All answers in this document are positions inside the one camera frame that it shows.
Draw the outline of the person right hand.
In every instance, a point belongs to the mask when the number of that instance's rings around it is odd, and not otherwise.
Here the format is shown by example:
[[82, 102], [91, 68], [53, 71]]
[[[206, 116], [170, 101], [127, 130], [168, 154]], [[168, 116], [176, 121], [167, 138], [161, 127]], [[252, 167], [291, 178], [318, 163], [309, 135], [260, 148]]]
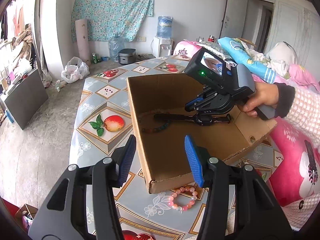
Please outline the person right hand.
[[238, 105], [240, 111], [248, 116], [257, 117], [257, 111], [254, 109], [260, 105], [267, 105], [273, 108], [277, 107], [279, 99], [278, 87], [275, 84], [255, 82], [255, 93], [243, 105]]

